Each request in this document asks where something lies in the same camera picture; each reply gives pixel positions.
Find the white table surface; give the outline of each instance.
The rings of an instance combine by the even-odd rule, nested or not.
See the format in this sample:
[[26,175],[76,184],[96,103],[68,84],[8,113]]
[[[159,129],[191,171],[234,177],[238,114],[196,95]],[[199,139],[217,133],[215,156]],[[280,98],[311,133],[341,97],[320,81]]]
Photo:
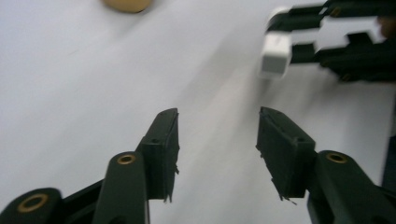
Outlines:
[[[171,107],[180,175],[172,203],[150,201],[151,223],[310,223],[305,199],[279,200],[255,148],[262,105],[378,184],[393,86],[340,84],[316,65],[282,80],[255,76],[269,12],[303,2],[156,0],[135,15],[97,0],[1,2],[0,209],[31,189],[67,196],[103,178],[111,157],[135,150]],[[328,21],[312,36],[332,46],[374,27]]]

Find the white block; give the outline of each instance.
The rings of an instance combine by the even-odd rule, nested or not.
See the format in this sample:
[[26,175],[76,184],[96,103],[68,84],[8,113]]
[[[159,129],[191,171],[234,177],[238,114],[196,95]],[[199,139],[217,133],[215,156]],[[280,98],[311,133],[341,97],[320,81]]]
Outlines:
[[282,78],[291,60],[291,34],[268,32],[264,37],[258,77]]

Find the screw hole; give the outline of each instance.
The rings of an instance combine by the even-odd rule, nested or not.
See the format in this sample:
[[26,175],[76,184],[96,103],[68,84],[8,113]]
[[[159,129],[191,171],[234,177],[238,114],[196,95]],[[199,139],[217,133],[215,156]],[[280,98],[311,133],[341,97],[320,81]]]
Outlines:
[[121,165],[126,165],[126,164],[134,162],[135,160],[136,160],[136,156],[134,156],[134,155],[123,155],[123,156],[119,157],[117,162]]
[[49,196],[47,194],[38,193],[30,196],[20,203],[18,206],[18,211],[20,213],[33,212],[36,209],[42,207],[48,200]]
[[346,163],[347,158],[341,154],[338,153],[329,153],[327,154],[327,159],[329,161],[337,162],[337,163]]

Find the round wooden object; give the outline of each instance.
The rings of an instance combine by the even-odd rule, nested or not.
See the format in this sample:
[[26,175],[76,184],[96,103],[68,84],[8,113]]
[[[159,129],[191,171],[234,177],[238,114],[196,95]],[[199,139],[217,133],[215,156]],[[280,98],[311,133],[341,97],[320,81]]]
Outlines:
[[146,9],[151,0],[103,0],[106,5],[123,12],[140,12]]

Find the black plastic part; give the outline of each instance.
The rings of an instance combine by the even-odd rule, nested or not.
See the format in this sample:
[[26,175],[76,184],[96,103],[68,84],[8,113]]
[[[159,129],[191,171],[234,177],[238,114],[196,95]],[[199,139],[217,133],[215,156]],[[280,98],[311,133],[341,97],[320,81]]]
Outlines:
[[291,48],[292,57],[290,63],[315,63],[314,44],[293,45]]
[[0,216],[1,224],[63,223],[63,201],[57,189],[35,189],[11,202]]
[[352,158],[319,152],[315,173],[334,214],[334,224],[396,223],[396,210]]
[[349,41],[350,47],[353,46],[360,47],[361,45],[373,45],[373,40],[368,33],[347,34],[346,37]]
[[149,223],[145,162],[138,152],[111,159],[92,224]]
[[262,107],[256,148],[285,198],[303,198],[316,157],[315,142],[291,119]]
[[269,20],[267,31],[291,32],[293,30],[318,29],[323,17],[319,14],[279,13]]
[[353,17],[394,17],[396,2],[393,0],[362,0],[362,1],[328,1],[326,7],[329,15],[334,18]]
[[320,50],[316,61],[334,71],[342,81],[396,80],[396,38],[370,44],[364,36],[353,35],[349,38],[352,42],[344,48]]
[[136,150],[145,158],[149,199],[169,197],[172,201],[175,173],[178,173],[177,117],[176,108],[161,112]]
[[98,181],[64,199],[65,224],[91,223],[103,181]]
[[310,194],[307,207],[312,224],[332,224],[334,222],[332,209],[326,201],[316,200]]

